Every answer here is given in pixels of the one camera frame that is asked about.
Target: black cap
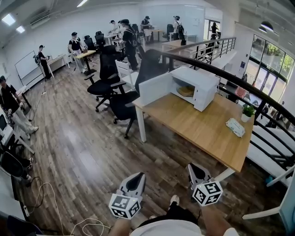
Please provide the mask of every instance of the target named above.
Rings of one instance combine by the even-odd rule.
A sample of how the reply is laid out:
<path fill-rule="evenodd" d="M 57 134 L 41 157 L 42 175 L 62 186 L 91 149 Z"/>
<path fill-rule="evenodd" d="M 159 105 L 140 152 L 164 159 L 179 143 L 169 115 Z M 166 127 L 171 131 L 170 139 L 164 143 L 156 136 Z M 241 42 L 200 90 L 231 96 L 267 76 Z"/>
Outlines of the black cap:
<path fill-rule="evenodd" d="M 123 19 L 120 21 L 121 24 L 129 24 L 129 20 L 128 19 Z"/>
<path fill-rule="evenodd" d="M 1 76 L 1 77 L 0 77 L 0 83 L 1 83 L 2 81 L 6 81 L 6 79 L 5 79 L 4 76 Z"/>

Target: potted plant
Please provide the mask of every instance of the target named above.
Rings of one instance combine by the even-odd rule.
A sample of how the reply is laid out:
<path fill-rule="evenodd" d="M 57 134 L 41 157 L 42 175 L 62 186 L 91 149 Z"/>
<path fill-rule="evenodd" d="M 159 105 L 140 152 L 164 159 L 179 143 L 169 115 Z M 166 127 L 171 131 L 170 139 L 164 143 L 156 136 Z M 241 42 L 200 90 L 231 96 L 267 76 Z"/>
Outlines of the potted plant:
<path fill-rule="evenodd" d="M 241 117 L 242 122 L 247 122 L 251 118 L 251 116 L 254 115 L 254 113 L 255 110 L 252 105 L 244 107 Z"/>

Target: ceiling light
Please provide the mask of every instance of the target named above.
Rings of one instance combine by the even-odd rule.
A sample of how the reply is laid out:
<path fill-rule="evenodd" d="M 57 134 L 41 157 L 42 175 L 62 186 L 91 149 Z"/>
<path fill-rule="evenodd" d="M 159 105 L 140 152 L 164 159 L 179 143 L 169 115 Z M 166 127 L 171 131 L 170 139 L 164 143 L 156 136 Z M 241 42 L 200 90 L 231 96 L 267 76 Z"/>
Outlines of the ceiling light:
<path fill-rule="evenodd" d="M 19 33 L 23 33 L 23 32 L 25 31 L 25 29 L 24 29 L 23 26 L 19 26 L 19 27 L 17 28 L 17 31 L 18 31 Z"/>
<path fill-rule="evenodd" d="M 4 21 L 6 24 L 8 24 L 8 26 L 11 26 L 15 22 L 15 19 L 13 19 L 11 14 L 8 14 L 2 19 L 2 21 Z"/>
<path fill-rule="evenodd" d="M 261 26 L 266 28 L 267 30 L 273 32 L 273 27 L 272 27 L 271 23 L 269 23 L 268 21 L 263 21 L 261 23 Z"/>
<path fill-rule="evenodd" d="M 85 2 L 87 2 L 88 0 L 83 0 L 77 7 L 82 6 Z"/>
<path fill-rule="evenodd" d="M 266 29 L 262 26 L 260 26 L 258 29 L 261 30 L 263 33 L 267 33 Z"/>

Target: white pot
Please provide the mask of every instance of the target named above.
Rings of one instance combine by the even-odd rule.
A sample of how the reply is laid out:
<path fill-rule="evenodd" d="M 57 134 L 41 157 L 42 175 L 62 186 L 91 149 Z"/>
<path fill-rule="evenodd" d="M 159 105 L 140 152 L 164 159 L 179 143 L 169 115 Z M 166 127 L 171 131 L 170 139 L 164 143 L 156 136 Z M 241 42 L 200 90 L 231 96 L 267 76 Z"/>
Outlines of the white pot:
<path fill-rule="evenodd" d="M 242 114 L 241 121 L 242 121 L 242 122 L 247 122 L 250 118 L 251 118 L 251 117 L 246 116 L 245 114 Z"/>

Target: wooden floor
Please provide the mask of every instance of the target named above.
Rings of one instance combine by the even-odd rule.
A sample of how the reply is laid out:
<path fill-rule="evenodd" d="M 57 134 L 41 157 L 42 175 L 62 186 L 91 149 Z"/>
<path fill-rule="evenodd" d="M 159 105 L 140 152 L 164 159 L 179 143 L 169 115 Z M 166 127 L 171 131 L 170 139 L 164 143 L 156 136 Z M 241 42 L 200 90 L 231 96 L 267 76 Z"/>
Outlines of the wooden floor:
<path fill-rule="evenodd" d="M 130 139 L 124 139 L 127 125 L 113 124 L 110 109 L 95 112 L 95 96 L 87 92 L 90 81 L 84 81 L 85 76 L 79 71 L 73 72 L 73 66 L 71 63 L 71 69 L 63 67 L 55 72 L 55 78 L 27 92 L 33 108 L 39 104 L 33 120 L 39 130 L 30 140 L 36 151 L 31 175 L 52 184 L 65 235 L 85 218 L 99 219 L 112 226 L 116 219 L 108 209 L 111 194 L 124 178 L 140 171 L 147 175 L 147 185 L 142 211 L 132 221 L 133 229 L 151 215 L 165 214 L 174 194 L 180 196 L 182 207 L 197 216 L 199 207 L 189 200 L 187 164 L 203 165 L 213 176 L 225 167 L 152 118 L 145 123 L 146 143 L 140 140 L 137 122 L 130 130 Z M 90 66 L 99 71 L 97 56 L 92 58 Z M 241 173 L 221 183 L 224 194 L 216 206 L 241 236 L 284 234 L 278 215 L 242 220 L 242 215 L 277 207 L 283 199 L 286 188 L 280 184 L 266 188 L 267 176 L 246 161 Z M 35 204 L 39 187 L 39 180 L 30 188 L 18 186 L 20 198 L 26 205 Z M 41 228 L 61 231 L 49 185 L 44 187 L 42 206 L 35 209 L 29 219 Z M 82 235 L 82 226 L 75 229 L 74 235 Z M 202 216 L 199 226 L 205 234 Z M 88 226 L 87 231 L 98 236 L 101 227 Z"/>

